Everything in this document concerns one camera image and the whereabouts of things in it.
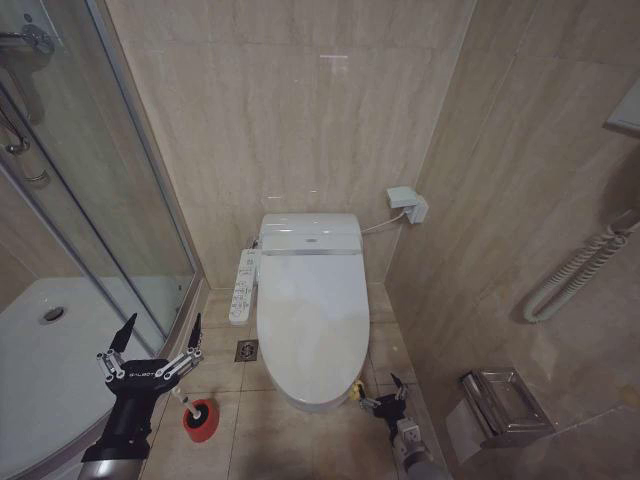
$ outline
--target tile floor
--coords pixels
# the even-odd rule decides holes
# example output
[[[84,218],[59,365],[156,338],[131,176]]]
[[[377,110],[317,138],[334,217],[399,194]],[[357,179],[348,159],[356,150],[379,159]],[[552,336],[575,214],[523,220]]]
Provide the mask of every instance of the tile floor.
[[[436,460],[444,465],[413,367],[382,284],[370,284],[369,354],[361,374],[370,396],[395,391],[389,372],[409,383],[408,414],[421,427]],[[203,312],[205,360],[182,383],[193,399],[213,398],[220,425],[196,444],[182,429],[183,408],[163,398],[154,414],[152,449],[142,472],[155,479],[397,479],[384,422],[347,400],[324,414],[290,406],[271,384],[262,357],[234,363],[236,342],[256,338],[255,317],[231,327],[231,290],[214,290]]]

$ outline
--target white toilet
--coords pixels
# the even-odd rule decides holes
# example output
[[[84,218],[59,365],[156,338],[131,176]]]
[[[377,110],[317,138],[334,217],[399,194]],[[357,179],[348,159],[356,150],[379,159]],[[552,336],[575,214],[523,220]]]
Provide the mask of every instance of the white toilet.
[[[369,342],[362,236],[355,215],[265,215],[257,327],[274,385],[294,406],[340,405]]]

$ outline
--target shower door frame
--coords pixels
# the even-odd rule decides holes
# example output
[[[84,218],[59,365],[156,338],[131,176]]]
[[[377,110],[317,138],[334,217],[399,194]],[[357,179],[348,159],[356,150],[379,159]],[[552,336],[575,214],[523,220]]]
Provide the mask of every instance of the shower door frame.
[[[209,286],[207,280],[203,273],[202,263],[200,262],[199,257],[197,256],[195,245],[193,243],[193,239],[189,234],[187,224],[185,218],[180,210],[178,198],[175,190],[173,189],[173,185],[171,183],[171,179],[169,173],[164,165],[164,161],[162,160],[162,155],[160,153],[160,149],[156,142],[155,136],[153,134],[153,130],[151,128],[151,124],[149,123],[149,119],[146,115],[146,110],[142,103],[142,100],[138,94],[137,87],[133,80],[133,75],[129,70],[129,65],[127,63],[126,57],[124,55],[124,51],[120,45],[115,27],[111,20],[111,16],[107,9],[105,0],[84,0],[87,6],[90,17],[93,20],[94,27],[96,32],[100,38],[102,43],[104,52],[107,56],[107,60],[111,66],[111,71],[113,72],[114,78],[118,84],[120,89],[120,93],[122,94],[123,101],[125,103],[126,109],[129,113],[129,116],[134,124],[136,129],[136,133],[141,141],[144,154],[147,158],[147,161],[151,167],[153,175],[156,179],[156,183],[161,191],[164,202],[169,211],[170,217],[173,221],[173,224],[178,232],[180,240],[182,242],[182,246],[184,251],[187,254],[191,267],[193,269],[193,277],[187,288],[187,291],[182,300],[182,304],[174,318],[173,324],[169,329],[168,333],[165,333],[161,328],[160,332],[164,338],[164,344],[162,348],[157,352],[156,357],[166,358],[171,353],[175,353],[176,348],[180,346],[181,343],[185,341],[184,332],[186,331],[186,326],[193,322],[195,319],[195,314],[197,313],[197,308],[202,304],[203,299],[205,298]],[[41,150],[42,154],[47,156],[47,150],[45,145],[43,145],[39,140],[35,132],[30,128],[30,126],[25,122],[22,118],[22,115],[17,112],[15,109],[15,105],[13,101],[8,97],[8,95],[0,89],[0,96],[5,105],[9,105],[12,110],[12,120],[15,120],[18,125],[21,127],[21,131],[26,134],[26,136],[33,143],[36,143]],[[18,181],[15,175],[12,175],[11,172],[8,172],[11,175],[11,183],[18,190],[19,194],[25,198],[25,200],[29,203],[29,205],[34,209],[36,214],[41,218],[41,220],[45,223],[47,228],[51,231],[51,233],[56,237],[56,239],[60,242],[62,247],[74,258],[77,264],[81,266],[81,269],[85,274],[88,275],[89,279],[96,285],[96,287],[101,291],[103,296],[106,297],[109,303],[112,303],[111,296],[108,294],[100,282],[98,282],[94,276],[86,269],[82,268],[84,266],[82,259],[78,257],[77,253],[74,251],[73,246],[66,240],[64,236],[64,232],[61,232],[59,229],[55,227],[53,222],[51,222],[46,214],[38,205],[38,202],[32,197],[30,192],[25,186]],[[86,218],[90,225],[93,225],[91,220],[87,217],[85,212],[82,210],[81,206],[75,199],[75,196],[69,190],[69,188],[65,185],[65,189],[73,198],[74,202],[78,205],[81,214]],[[119,264],[115,258],[113,258],[116,265]],[[128,280],[128,275],[125,272],[125,278]],[[143,306],[148,309],[146,302],[143,301],[142,295],[135,288],[135,286],[130,285],[133,292],[143,303]],[[96,422],[90,426],[87,430],[81,433],[78,437],[72,439],[69,443],[67,443],[64,447],[60,448],[56,452],[53,452],[40,462],[28,467],[27,469],[19,472],[16,475],[9,477],[9,480],[14,479],[41,479],[42,477],[48,475],[49,473],[55,471],[59,467],[68,464],[71,460],[78,457],[87,447],[89,447],[93,442],[95,442],[104,426],[106,424],[107,418],[110,412],[105,413],[101,418],[97,419]]]

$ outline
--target shower enclosure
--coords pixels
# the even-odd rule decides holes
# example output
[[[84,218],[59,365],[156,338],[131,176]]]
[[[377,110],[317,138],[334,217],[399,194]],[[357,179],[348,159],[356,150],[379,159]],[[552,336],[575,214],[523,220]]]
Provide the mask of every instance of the shower enclosure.
[[[111,28],[100,1],[0,9],[0,478],[98,428],[96,353],[133,313],[129,358],[168,348],[202,279]]]

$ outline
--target toilet tank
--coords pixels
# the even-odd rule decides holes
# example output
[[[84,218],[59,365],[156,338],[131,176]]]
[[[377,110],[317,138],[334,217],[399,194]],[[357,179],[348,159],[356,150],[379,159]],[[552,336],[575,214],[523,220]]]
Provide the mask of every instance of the toilet tank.
[[[362,253],[355,215],[339,213],[268,214],[260,227],[263,255]]]

